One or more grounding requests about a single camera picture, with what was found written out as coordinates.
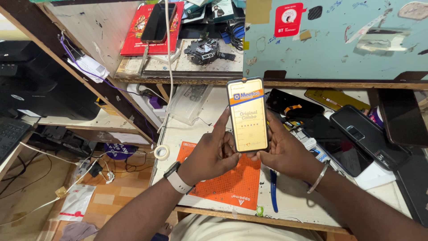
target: hand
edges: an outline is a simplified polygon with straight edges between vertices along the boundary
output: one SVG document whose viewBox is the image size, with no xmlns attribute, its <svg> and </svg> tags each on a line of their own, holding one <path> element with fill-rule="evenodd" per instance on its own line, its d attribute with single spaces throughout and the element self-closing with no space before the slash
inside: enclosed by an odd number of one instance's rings
<svg viewBox="0 0 428 241">
<path fill-rule="evenodd" d="M 251 159 L 260 159 L 263 164 L 280 173 L 313 184 L 324 165 L 270 111 L 267 111 L 266 116 L 272 132 L 270 151 L 258 151 Z"/>
<path fill-rule="evenodd" d="M 241 153 L 234 153 L 235 141 L 226 131 L 230 117 L 229 107 L 215 124 L 212 133 L 205 133 L 190 156 L 181 164 L 178 175 L 189 186 L 216 178 L 232 170 L 238 164 Z"/>
</svg>

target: smartwatch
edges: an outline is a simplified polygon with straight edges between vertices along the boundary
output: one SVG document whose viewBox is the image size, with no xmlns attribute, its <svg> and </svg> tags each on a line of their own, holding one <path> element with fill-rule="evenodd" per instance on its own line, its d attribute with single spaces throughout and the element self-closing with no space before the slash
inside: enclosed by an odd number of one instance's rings
<svg viewBox="0 0 428 241">
<path fill-rule="evenodd" d="M 179 161 L 173 163 L 169 168 L 168 171 L 165 172 L 163 175 L 164 178 L 166 178 L 169 183 L 177 190 L 179 193 L 182 194 L 189 194 L 191 190 L 195 186 L 189 186 L 183 180 L 180 178 L 180 176 L 177 173 L 178 168 L 180 167 L 181 163 Z"/>
</svg>

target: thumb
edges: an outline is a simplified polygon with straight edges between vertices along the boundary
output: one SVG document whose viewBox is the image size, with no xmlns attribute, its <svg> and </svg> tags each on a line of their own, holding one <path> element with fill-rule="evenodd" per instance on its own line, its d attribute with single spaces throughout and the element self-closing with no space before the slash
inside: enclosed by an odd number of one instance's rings
<svg viewBox="0 0 428 241">
<path fill-rule="evenodd" d="M 236 165 L 238 165 L 239 159 L 242 157 L 241 153 L 235 153 L 228 158 L 225 158 L 220 161 L 220 170 L 222 174 L 232 170 Z"/>
<path fill-rule="evenodd" d="M 266 151 L 258 151 L 257 157 L 262 161 L 263 164 L 272 169 L 275 169 L 277 163 L 275 155 L 272 155 Z"/>
</svg>

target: silver bangle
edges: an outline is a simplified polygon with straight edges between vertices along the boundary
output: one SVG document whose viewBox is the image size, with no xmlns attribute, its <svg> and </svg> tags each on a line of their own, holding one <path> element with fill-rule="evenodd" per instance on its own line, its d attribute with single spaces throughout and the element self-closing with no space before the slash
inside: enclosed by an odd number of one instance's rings
<svg viewBox="0 0 428 241">
<path fill-rule="evenodd" d="M 308 194 L 313 192 L 315 190 L 315 188 L 318 186 L 318 183 L 320 183 L 321 179 L 323 178 L 325 172 L 327 171 L 329 164 L 330 164 L 330 160 L 327 160 L 325 162 L 324 169 L 322 169 L 322 172 L 321 172 L 320 176 L 318 177 L 317 181 L 314 183 L 314 185 L 311 187 L 311 189 L 309 189 Z"/>
</svg>

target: masking tape roll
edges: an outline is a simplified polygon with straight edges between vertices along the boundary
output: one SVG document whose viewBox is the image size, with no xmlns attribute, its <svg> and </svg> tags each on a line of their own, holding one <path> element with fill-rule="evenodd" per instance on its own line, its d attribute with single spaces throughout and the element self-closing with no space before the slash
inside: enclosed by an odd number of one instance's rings
<svg viewBox="0 0 428 241">
<path fill-rule="evenodd" d="M 166 145 L 157 146 L 153 154 L 159 161 L 164 161 L 169 157 L 169 147 L 167 147 Z"/>
</svg>

